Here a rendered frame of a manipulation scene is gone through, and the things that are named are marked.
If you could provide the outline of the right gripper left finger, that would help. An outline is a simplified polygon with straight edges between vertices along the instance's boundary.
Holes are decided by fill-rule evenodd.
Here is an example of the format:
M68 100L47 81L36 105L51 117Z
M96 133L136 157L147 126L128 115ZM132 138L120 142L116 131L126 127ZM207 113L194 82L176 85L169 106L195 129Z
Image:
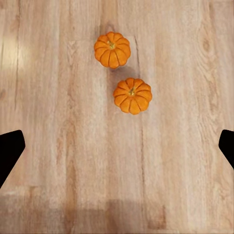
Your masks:
M22 130L0 135L0 187L4 184L24 149L25 140Z

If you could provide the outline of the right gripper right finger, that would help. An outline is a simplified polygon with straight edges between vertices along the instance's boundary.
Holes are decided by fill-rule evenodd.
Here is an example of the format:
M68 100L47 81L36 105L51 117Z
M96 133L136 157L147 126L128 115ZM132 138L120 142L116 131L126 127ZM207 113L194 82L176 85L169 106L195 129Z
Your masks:
M224 129L218 146L234 169L234 131Z

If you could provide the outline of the pumpkin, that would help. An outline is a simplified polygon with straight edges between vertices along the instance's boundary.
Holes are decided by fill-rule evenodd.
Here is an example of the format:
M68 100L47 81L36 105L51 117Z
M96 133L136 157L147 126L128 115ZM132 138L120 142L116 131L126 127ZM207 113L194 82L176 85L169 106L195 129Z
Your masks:
M137 115L147 110L152 100L151 87L141 79L128 78L119 82L113 94L116 106L125 113Z
M96 59L103 66L113 69L125 65L131 55L129 40L115 32L100 35L94 45L94 50Z

